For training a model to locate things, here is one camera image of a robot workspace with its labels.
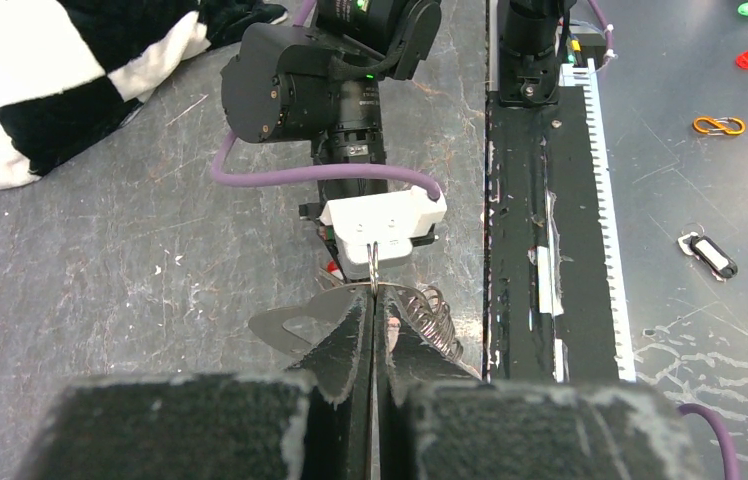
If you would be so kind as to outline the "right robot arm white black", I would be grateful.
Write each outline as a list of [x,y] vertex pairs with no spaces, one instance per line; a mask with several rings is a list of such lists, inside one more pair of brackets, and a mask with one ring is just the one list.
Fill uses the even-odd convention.
[[[339,280],[376,281],[381,266],[432,243],[446,213],[433,177],[388,163],[379,89],[414,76],[441,21],[437,1],[308,1],[290,26],[250,26],[222,69],[230,130],[213,179],[237,188],[315,182],[318,199],[299,214],[316,226]],[[312,162],[228,173],[237,141],[306,141]]]

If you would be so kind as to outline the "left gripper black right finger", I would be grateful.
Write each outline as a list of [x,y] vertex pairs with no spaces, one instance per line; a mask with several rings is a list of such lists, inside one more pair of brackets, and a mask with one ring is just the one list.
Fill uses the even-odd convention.
[[396,286],[378,290],[375,314],[375,384],[382,479],[426,479],[424,451],[436,440],[430,411],[441,383],[477,382],[477,375],[447,357],[415,327]]

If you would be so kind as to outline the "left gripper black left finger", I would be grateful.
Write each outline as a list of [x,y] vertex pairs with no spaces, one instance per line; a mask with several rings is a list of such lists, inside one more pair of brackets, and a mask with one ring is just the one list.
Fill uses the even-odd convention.
[[290,369],[315,376],[303,440],[303,479],[368,479],[374,300],[343,289],[335,328]]

